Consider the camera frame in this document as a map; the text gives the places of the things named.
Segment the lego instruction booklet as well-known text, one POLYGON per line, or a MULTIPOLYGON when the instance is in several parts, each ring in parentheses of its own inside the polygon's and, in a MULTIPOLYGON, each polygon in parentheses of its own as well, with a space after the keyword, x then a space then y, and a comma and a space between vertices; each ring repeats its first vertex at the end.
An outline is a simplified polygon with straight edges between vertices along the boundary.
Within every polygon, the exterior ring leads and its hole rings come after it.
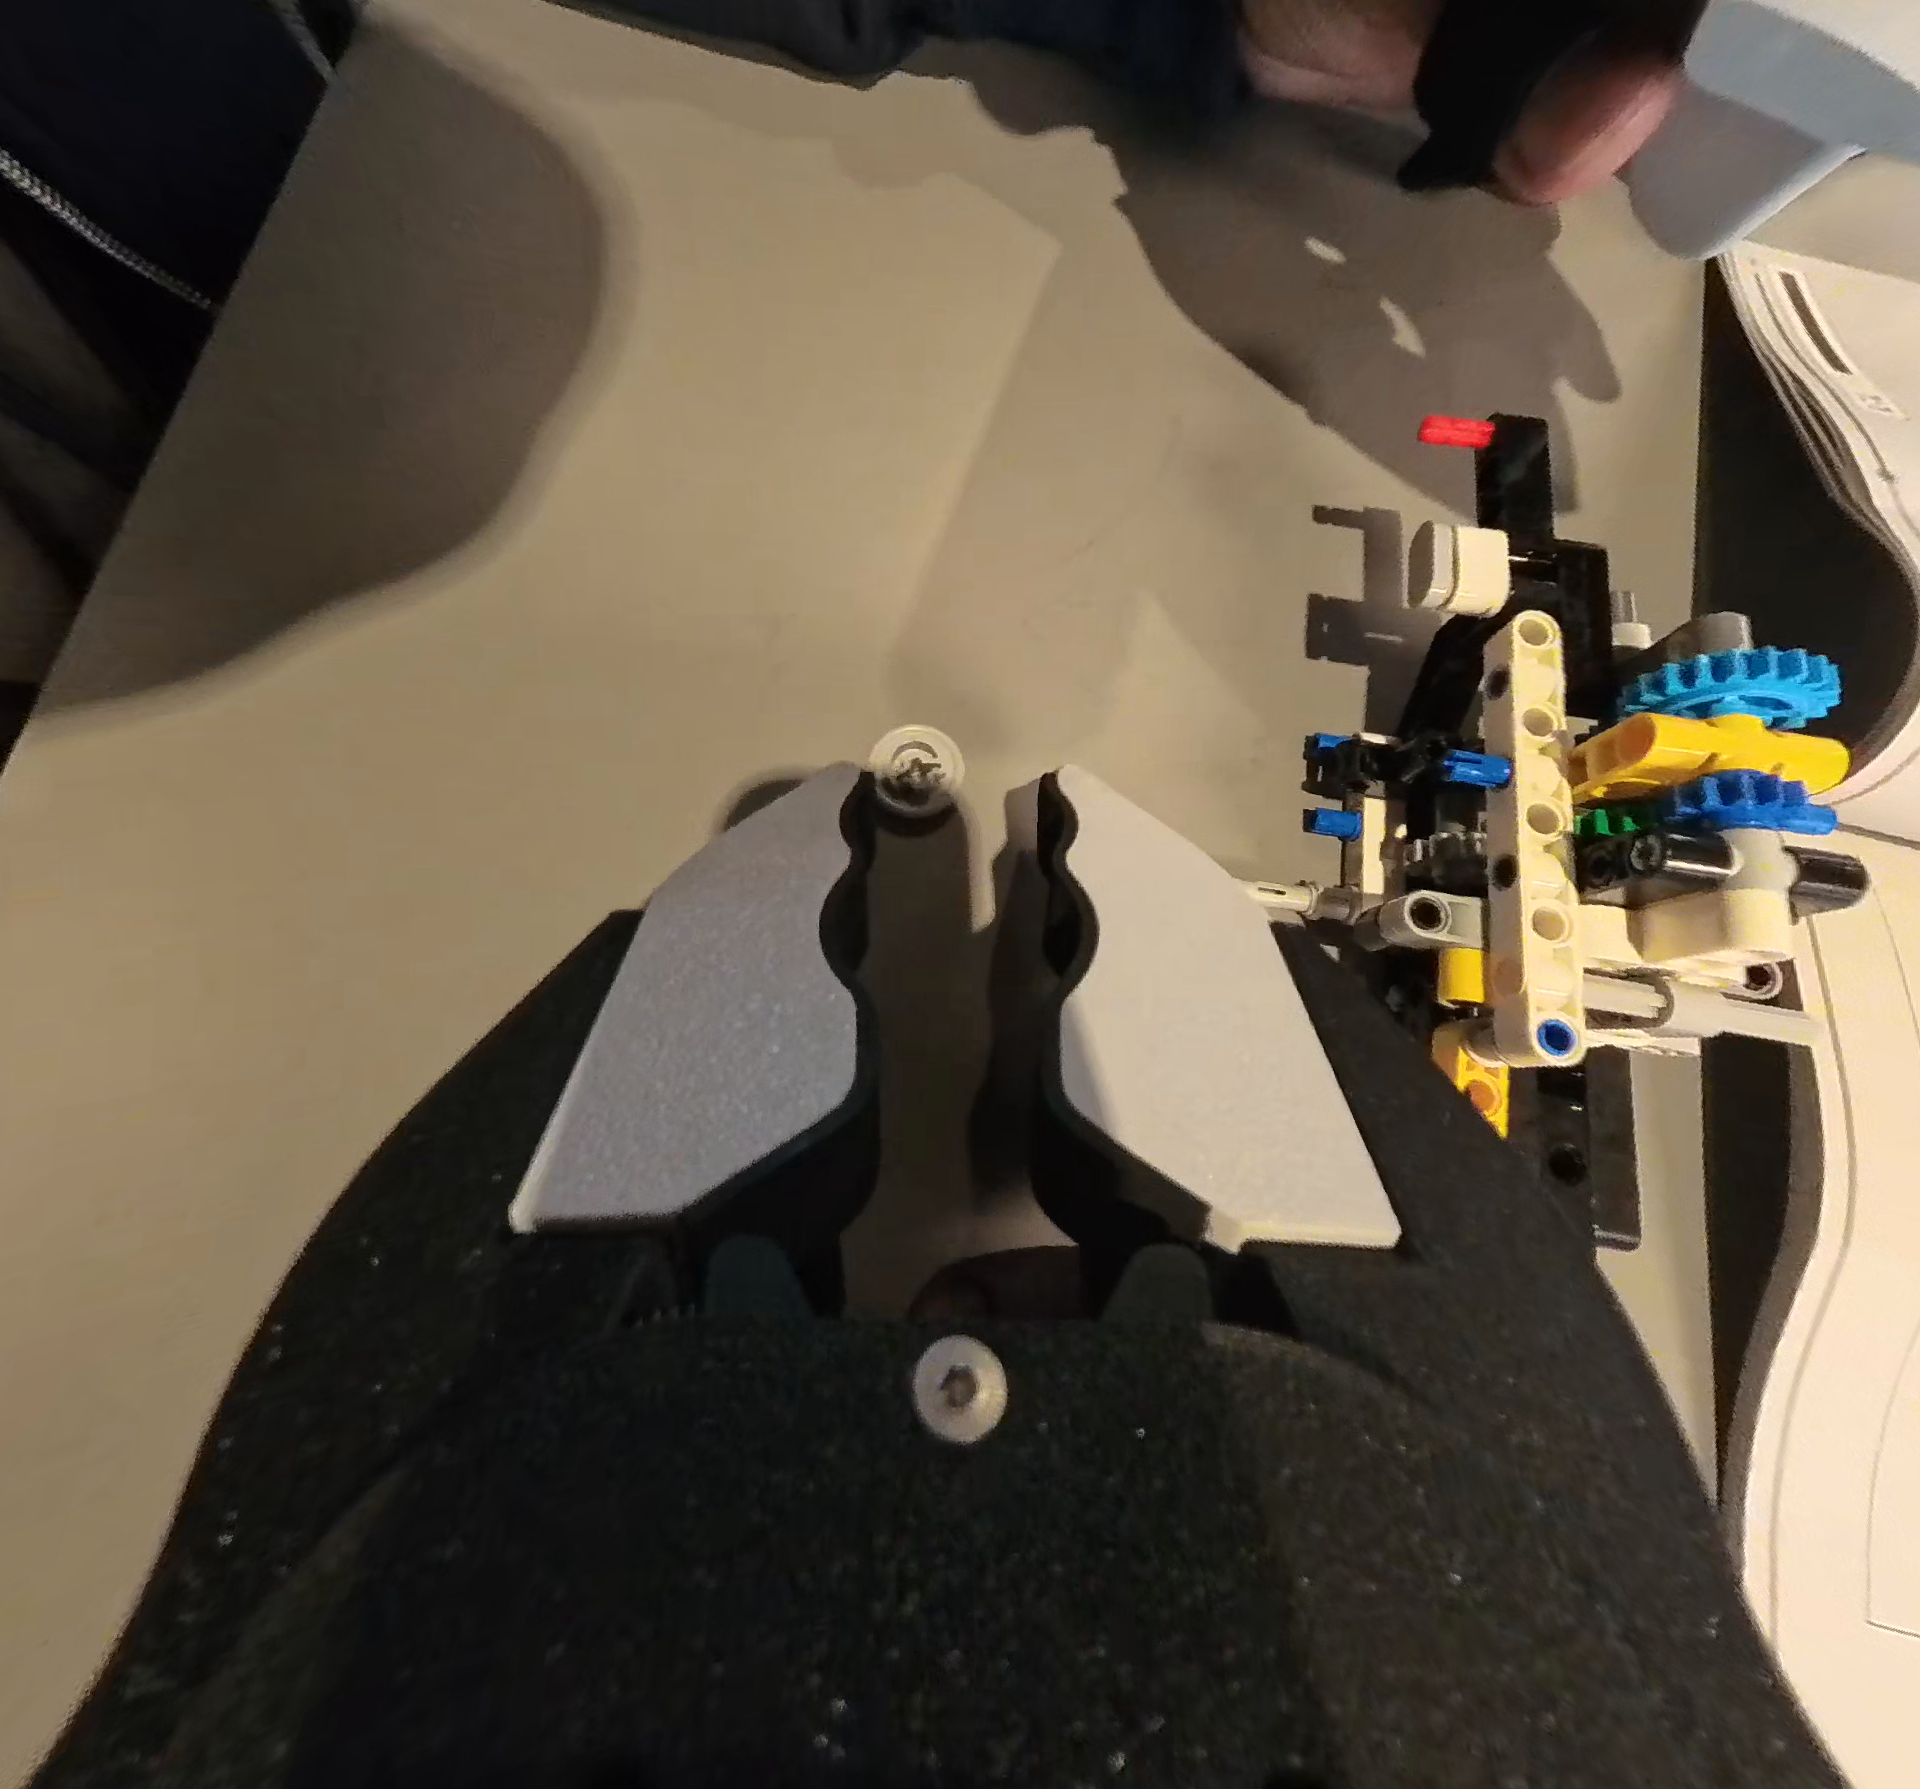
POLYGON ((1764 1369, 1743 1548, 1785 1648, 1917 1657, 1917 285, 1743 242, 1723 278, 1810 481, 1767 562, 1764 638, 1838 660, 1855 767, 1835 808, 1869 870, 1807 927, 1817 1214, 1764 1369))

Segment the partly built lego model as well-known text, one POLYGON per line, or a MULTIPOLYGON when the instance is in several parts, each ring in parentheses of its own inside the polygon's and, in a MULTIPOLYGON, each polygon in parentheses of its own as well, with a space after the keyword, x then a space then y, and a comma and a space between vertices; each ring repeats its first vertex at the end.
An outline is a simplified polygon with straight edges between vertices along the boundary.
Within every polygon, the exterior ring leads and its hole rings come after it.
POLYGON ((1607 551, 1561 534, 1544 419, 1432 414, 1420 441, 1471 457, 1476 514, 1409 543, 1408 607, 1442 626, 1397 729, 1306 737, 1304 827, 1340 873, 1285 901, 1373 956, 1425 1049, 1476 1023, 1513 1070, 1506 1140, 1597 1247, 1638 1249, 1633 1059, 1807 1049, 1798 939, 1869 896, 1835 841, 1852 755, 1814 731, 1841 674, 1740 612, 1640 622, 1607 551))

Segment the person's left hand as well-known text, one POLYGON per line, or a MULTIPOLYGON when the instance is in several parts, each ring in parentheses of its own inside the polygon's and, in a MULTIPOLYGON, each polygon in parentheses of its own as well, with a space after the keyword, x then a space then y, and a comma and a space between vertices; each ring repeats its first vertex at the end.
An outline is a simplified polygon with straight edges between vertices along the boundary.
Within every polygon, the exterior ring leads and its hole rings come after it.
MULTIPOLYGON (((1239 0, 1240 57, 1256 93, 1401 118, 1444 0, 1239 0)), ((1647 149, 1685 88, 1649 49, 1597 45, 1561 57, 1530 95, 1483 185, 1521 207, 1592 192, 1647 149)))

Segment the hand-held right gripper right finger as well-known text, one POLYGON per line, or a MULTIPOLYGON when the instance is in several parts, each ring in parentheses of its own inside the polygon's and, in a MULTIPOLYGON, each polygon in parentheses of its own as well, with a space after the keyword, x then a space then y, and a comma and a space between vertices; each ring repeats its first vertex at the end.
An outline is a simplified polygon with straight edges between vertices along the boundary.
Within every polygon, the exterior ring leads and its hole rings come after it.
POLYGON ((1385 1252, 1402 1225, 1256 896, 1082 767, 1042 786, 1075 915, 1060 1108, 1175 1237, 1385 1252))

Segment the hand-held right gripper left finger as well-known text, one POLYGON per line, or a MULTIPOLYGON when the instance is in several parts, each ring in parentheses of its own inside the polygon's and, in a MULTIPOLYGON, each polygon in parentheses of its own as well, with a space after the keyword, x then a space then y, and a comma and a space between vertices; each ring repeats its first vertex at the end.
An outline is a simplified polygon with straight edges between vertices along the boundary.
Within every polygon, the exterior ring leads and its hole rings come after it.
POLYGON ((856 1097, 856 963, 829 908, 858 882, 858 765, 726 827, 648 898, 509 1206, 512 1228, 691 1228, 856 1097))

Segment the grey lego pulley wheel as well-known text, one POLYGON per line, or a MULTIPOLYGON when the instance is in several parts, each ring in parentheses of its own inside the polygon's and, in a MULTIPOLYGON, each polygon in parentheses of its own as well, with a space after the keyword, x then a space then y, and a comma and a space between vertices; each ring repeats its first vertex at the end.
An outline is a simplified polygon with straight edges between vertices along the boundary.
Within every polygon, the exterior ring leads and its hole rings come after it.
POLYGON ((881 810, 900 822, 937 822, 958 805, 967 758, 943 729, 913 724, 893 729, 872 748, 869 772, 881 810))

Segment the yellow lego beam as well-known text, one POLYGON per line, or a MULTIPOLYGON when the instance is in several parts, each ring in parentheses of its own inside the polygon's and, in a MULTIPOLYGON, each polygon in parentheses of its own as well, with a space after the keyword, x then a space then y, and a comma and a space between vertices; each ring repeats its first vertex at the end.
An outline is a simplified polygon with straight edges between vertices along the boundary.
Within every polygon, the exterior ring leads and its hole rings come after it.
POLYGON ((1487 1130, 1509 1139, 1514 1073, 1507 1061, 1499 1061, 1480 1049, 1476 1023, 1452 1022, 1437 1027, 1426 1054, 1444 1080, 1476 1109, 1487 1130))

